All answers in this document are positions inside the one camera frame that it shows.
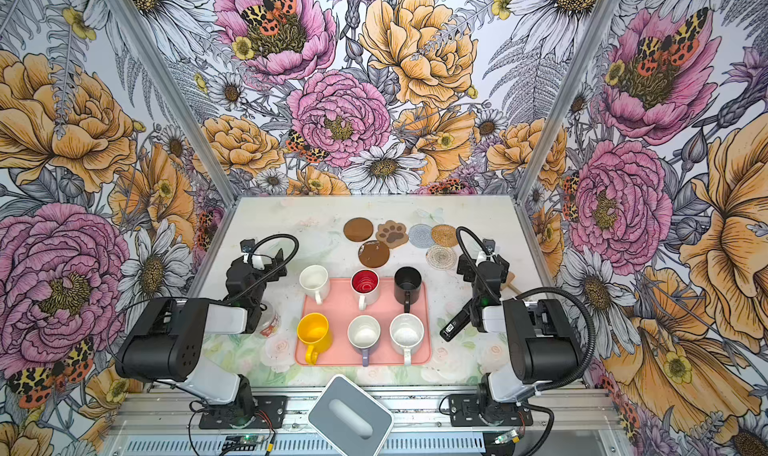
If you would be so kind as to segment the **grey woven round coaster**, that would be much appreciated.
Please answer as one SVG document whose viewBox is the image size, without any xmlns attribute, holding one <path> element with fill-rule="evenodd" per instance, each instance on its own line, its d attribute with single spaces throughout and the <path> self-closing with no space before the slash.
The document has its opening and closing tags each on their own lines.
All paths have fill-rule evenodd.
<svg viewBox="0 0 768 456">
<path fill-rule="evenodd" d="M 419 249 L 430 249 L 436 243 L 432 237 L 432 226 L 427 224 L 416 224 L 408 232 L 409 242 Z"/>
</svg>

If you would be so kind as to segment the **rattan woven round coaster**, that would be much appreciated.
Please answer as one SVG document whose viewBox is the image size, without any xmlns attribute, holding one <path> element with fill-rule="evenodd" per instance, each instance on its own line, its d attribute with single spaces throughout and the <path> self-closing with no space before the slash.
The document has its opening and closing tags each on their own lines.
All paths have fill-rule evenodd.
<svg viewBox="0 0 768 456">
<path fill-rule="evenodd" d="M 456 228 L 446 224 L 436 225 L 431 229 L 431 238 L 436 245 L 453 248 L 458 245 Z"/>
</svg>

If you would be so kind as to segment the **dark brown round coaster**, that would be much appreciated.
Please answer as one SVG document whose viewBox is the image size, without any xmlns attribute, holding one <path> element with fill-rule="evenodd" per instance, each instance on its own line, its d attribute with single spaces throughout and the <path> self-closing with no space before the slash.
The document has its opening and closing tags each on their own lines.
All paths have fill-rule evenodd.
<svg viewBox="0 0 768 456">
<path fill-rule="evenodd" d="M 343 227 L 344 236 L 352 242 L 366 242 L 374 232 L 373 223 L 362 217 L 352 218 Z"/>
</svg>

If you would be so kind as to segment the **multicolour woven round coaster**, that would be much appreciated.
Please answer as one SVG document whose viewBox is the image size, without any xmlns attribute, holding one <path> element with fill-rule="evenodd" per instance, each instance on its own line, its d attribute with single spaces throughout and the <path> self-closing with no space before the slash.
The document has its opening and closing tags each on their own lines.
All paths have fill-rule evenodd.
<svg viewBox="0 0 768 456">
<path fill-rule="evenodd" d="M 426 260 L 436 270 L 451 271 L 456 269 L 458 256 L 451 248 L 435 245 L 427 251 Z"/>
</svg>

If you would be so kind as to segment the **glossy brown round coaster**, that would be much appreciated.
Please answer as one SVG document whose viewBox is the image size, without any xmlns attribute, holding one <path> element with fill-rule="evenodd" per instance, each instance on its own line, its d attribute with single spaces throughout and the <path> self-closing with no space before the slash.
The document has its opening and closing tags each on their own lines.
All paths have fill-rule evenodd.
<svg viewBox="0 0 768 456">
<path fill-rule="evenodd" d="M 358 259 L 364 267 L 380 268 L 389 261 L 390 248 L 380 241 L 367 241 L 360 246 Z"/>
</svg>

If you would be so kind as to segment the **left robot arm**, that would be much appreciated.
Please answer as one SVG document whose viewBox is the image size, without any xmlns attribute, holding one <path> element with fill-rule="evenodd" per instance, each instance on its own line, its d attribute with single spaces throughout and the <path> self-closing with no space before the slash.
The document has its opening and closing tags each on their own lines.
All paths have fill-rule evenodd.
<svg viewBox="0 0 768 456">
<path fill-rule="evenodd" d="M 264 245 L 279 240 L 244 240 L 241 255 L 226 272 L 225 295 L 210 298 L 156 298 L 146 302 L 115 356 L 119 376 L 180 389 L 199 404 L 203 429 L 265 428 L 282 425 L 284 397 L 256 397 L 248 378 L 225 370 L 206 358 L 208 335 L 250 335 L 258 332 L 268 306 L 267 285 L 287 274 L 297 250 L 262 254 Z"/>
</svg>

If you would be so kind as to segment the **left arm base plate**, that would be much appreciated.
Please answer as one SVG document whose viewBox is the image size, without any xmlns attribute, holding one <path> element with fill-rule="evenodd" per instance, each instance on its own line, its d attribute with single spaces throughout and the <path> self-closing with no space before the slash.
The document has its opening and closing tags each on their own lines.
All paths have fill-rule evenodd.
<svg viewBox="0 0 768 456">
<path fill-rule="evenodd" d="M 201 430 L 280 429 L 286 415 L 286 396 L 255 396 L 253 415 L 235 406 L 215 405 L 210 407 L 197 424 Z"/>
</svg>

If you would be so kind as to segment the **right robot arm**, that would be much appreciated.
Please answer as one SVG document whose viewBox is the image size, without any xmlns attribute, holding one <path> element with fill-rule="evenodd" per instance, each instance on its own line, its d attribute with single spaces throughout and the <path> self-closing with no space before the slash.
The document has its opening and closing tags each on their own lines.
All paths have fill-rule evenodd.
<svg viewBox="0 0 768 456">
<path fill-rule="evenodd" d="M 472 256 L 459 244 L 457 274 L 471 285 L 471 297 L 440 331 L 449 342 L 466 327 L 506 337 L 509 362 L 485 373 L 477 393 L 451 395 L 451 424 L 529 424 L 528 401 L 580 379 L 594 356 L 597 330 L 586 304 L 557 287 L 539 287 L 501 297 L 509 263 L 491 240 Z"/>
</svg>

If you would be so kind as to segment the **paw shaped cork coaster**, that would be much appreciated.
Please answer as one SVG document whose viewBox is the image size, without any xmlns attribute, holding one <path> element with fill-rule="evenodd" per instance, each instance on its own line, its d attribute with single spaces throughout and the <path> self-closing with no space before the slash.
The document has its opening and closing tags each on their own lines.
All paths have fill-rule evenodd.
<svg viewBox="0 0 768 456">
<path fill-rule="evenodd" d="M 409 241 L 407 227 L 402 223 L 388 220 L 377 227 L 376 240 L 389 249 L 403 246 Z"/>
</svg>

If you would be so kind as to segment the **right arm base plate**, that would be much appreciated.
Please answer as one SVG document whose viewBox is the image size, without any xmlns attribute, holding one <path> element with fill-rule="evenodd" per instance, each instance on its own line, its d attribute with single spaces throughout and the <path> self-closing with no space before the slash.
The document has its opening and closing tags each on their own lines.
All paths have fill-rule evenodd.
<svg viewBox="0 0 768 456">
<path fill-rule="evenodd" d="M 448 412 L 453 427 L 531 426 L 529 411 L 513 403 L 482 402 L 476 394 L 451 394 Z"/>
</svg>

